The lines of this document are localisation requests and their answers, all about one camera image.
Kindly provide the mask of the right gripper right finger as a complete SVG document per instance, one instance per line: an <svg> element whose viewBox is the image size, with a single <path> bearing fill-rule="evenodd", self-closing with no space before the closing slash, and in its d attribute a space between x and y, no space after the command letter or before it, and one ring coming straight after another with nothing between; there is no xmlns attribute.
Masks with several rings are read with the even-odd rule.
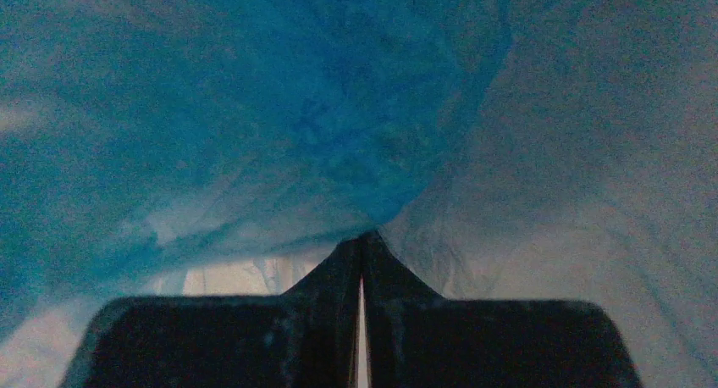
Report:
<svg viewBox="0 0 718 388"><path fill-rule="evenodd" d="M598 305L576 300L452 300L361 238L372 387L639 387Z"/></svg>

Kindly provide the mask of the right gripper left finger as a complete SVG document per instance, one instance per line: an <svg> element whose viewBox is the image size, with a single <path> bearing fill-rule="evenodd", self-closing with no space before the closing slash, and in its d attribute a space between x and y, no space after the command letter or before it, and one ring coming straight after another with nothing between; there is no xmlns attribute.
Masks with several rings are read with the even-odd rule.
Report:
<svg viewBox="0 0 718 388"><path fill-rule="evenodd" d="M341 242L274 296L125 297L86 333L64 387L354 387L361 252Z"/></svg>

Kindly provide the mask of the blue plastic trash bag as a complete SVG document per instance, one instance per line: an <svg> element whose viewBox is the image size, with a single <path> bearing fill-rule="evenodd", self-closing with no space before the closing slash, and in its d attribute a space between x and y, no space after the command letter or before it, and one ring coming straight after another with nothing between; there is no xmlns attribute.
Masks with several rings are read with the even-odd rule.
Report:
<svg viewBox="0 0 718 388"><path fill-rule="evenodd" d="M1 0L1 384L115 297L281 292L378 228L717 384L717 0Z"/></svg>

